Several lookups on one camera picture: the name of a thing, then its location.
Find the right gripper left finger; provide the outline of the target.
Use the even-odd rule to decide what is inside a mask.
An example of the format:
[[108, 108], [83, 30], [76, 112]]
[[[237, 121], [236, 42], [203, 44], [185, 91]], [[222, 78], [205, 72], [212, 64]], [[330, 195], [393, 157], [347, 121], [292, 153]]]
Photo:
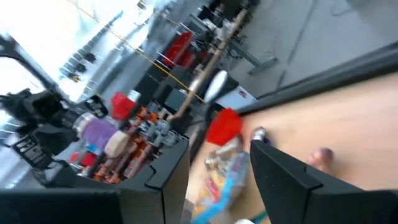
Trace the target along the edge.
[[189, 165], [181, 140], [116, 185], [64, 168], [59, 188], [2, 190], [1, 223], [179, 223]]

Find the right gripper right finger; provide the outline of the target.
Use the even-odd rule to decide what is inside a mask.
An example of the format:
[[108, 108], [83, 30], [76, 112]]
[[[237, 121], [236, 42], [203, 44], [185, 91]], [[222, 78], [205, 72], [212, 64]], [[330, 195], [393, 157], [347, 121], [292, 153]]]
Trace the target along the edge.
[[397, 223], [397, 191], [366, 191], [251, 141], [256, 185], [272, 223]]

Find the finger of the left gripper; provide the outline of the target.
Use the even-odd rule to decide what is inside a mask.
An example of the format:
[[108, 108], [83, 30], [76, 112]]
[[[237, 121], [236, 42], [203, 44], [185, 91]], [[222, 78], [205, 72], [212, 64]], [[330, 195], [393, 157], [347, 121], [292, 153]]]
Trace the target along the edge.
[[53, 157], [63, 152], [78, 140], [72, 130], [35, 130], [30, 133], [17, 132], [19, 139], [11, 149], [33, 169], [44, 170]]
[[94, 116], [104, 118], [108, 113], [103, 100], [98, 95], [93, 95], [69, 107], [67, 120], [91, 119]]

